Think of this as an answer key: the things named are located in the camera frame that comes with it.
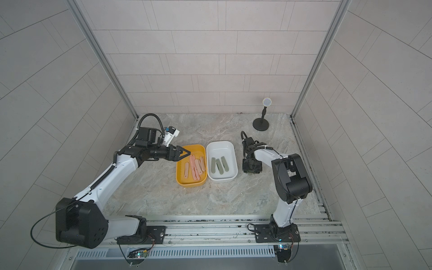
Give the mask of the green knife front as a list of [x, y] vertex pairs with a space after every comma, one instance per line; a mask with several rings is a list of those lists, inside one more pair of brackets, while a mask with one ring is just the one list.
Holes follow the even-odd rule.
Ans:
[[210, 167], [210, 171], [212, 174], [215, 174], [216, 172], [216, 158], [211, 158], [211, 167]]

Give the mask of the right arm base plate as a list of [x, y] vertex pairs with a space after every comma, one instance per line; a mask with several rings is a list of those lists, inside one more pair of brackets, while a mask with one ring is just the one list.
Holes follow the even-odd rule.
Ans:
[[277, 227], [274, 222], [267, 225], [254, 225], [250, 229], [255, 235], [257, 243], [299, 243], [301, 242], [300, 233], [296, 224], [287, 227]]

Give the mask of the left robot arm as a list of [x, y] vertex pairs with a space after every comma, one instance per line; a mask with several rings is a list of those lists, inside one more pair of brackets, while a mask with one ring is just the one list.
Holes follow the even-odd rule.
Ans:
[[103, 241], [116, 239], [119, 245], [162, 244], [164, 226], [147, 226], [146, 218], [128, 215], [106, 217], [105, 204], [124, 180], [143, 162], [165, 159], [178, 162], [190, 151], [171, 145], [179, 130], [169, 126], [142, 127], [138, 121], [132, 139], [113, 156], [111, 165], [88, 187], [73, 198], [62, 198], [53, 211], [56, 240], [67, 248], [76, 246], [94, 249]]

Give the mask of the pink fruit knife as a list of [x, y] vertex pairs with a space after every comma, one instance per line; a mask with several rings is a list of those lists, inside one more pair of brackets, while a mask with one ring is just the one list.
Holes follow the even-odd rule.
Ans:
[[184, 178], [185, 179], [188, 179], [188, 177], [189, 177], [189, 168], [190, 168], [190, 164], [188, 162], [186, 162], [184, 165]]

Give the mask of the green knife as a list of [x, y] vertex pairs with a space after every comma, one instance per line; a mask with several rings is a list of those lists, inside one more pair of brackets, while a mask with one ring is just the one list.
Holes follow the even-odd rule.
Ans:
[[216, 158], [211, 158], [211, 167], [210, 167], [210, 171], [212, 174], [215, 174], [216, 172]]
[[230, 169], [229, 169], [226, 158], [224, 156], [222, 156], [220, 160], [222, 162], [222, 166], [223, 166], [225, 172], [228, 172]]
[[220, 175], [224, 174], [223, 166], [220, 159], [216, 159], [216, 166]]

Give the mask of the white plastic storage box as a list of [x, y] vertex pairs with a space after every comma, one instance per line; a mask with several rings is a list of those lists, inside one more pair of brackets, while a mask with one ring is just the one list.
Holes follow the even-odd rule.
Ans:
[[[235, 155], [234, 145], [229, 141], [216, 141], [211, 142], [206, 147], [207, 151], [207, 172], [210, 179], [215, 183], [223, 183], [232, 181], [238, 174], [237, 160]], [[216, 166], [215, 174], [210, 171], [211, 158], [221, 159], [224, 156], [227, 160], [229, 171], [220, 175]]]

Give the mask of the yellow plastic storage box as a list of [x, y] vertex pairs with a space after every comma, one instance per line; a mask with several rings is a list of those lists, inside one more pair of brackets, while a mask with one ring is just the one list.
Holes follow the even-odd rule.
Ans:
[[207, 179], [207, 161], [206, 161], [206, 151], [204, 146], [202, 145], [188, 145], [184, 146], [185, 149], [188, 149], [191, 151], [191, 155], [194, 155], [197, 159], [200, 159], [201, 156], [205, 159], [205, 168], [206, 170], [203, 171], [203, 174], [201, 175], [200, 181], [194, 181], [191, 173], [191, 167], [189, 168], [189, 177], [188, 179], [184, 178], [184, 169], [185, 169], [185, 163], [188, 162], [190, 164], [190, 158], [186, 157], [182, 159], [181, 161], [177, 162], [176, 165], [176, 181], [179, 185], [183, 187], [197, 187], [201, 186], [205, 183]]

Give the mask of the long pink ceramic knife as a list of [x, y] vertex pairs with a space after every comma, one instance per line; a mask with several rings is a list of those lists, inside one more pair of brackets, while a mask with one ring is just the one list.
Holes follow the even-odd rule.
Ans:
[[194, 181], [198, 181], [199, 177], [196, 174], [196, 166], [195, 166], [195, 157], [193, 155], [189, 156], [190, 158], [190, 167], [191, 167], [191, 173]]

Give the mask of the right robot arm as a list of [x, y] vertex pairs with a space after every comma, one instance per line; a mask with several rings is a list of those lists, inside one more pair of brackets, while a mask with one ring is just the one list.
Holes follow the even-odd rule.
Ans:
[[294, 211], [313, 190], [308, 172], [298, 154], [280, 154], [264, 142], [247, 136], [244, 131], [241, 132], [241, 140], [244, 173], [259, 174], [264, 165], [272, 169], [279, 202], [271, 215], [270, 232], [276, 239], [283, 238], [294, 227]]

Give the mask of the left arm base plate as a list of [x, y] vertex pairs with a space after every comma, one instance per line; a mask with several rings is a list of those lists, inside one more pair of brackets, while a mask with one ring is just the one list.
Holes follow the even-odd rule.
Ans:
[[166, 229], [166, 226], [143, 226], [134, 235], [118, 237], [117, 243], [120, 245], [162, 244]]

